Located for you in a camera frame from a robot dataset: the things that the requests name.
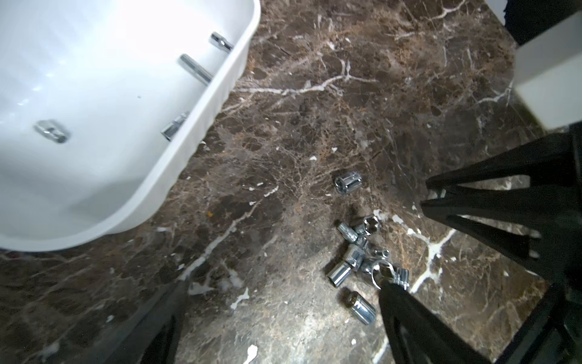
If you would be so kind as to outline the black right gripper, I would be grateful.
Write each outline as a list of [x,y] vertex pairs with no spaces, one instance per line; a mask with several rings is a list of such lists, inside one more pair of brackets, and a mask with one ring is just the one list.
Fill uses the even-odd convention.
[[581,361],[581,125],[431,177],[424,215],[550,282],[501,363]]

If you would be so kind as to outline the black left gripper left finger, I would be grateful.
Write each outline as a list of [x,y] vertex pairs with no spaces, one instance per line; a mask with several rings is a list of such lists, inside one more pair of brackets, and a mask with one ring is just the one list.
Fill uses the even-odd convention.
[[157,292],[123,325],[72,363],[174,363],[186,312],[187,284]]

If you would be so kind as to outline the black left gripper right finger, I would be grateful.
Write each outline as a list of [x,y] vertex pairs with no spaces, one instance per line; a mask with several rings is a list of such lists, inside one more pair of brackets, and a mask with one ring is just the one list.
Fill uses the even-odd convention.
[[379,306],[396,363],[488,363],[422,303],[385,282]]

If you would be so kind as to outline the small chrome socket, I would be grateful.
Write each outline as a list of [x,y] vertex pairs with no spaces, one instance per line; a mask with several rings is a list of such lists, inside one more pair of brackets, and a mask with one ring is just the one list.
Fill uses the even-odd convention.
[[34,124],[34,129],[40,135],[54,143],[66,143],[70,139],[69,131],[56,120],[41,120]]

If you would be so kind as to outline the white plastic storage box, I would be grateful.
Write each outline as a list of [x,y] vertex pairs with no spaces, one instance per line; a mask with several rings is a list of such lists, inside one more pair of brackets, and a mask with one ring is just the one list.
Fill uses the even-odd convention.
[[[258,1],[3,1],[2,248],[63,250],[152,217],[242,76],[260,18]],[[35,131],[47,119],[66,143]]]

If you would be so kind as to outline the long chrome socket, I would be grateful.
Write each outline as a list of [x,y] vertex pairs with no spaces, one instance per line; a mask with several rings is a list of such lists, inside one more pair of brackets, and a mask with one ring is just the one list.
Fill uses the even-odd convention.
[[208,86],[212,82],[212,74],[203,68],[198,62],[192,59],[188,54],[182,54],[179,57],[180,65],[194,76],[197,80]]

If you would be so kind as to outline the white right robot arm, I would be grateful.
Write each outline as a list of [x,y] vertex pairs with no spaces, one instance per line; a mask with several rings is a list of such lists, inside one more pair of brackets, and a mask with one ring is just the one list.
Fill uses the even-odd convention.
[[501,363],[581,361],[581,5],[510,1],[514,90],[546,136],[432,177],[424,214],[547,280]]

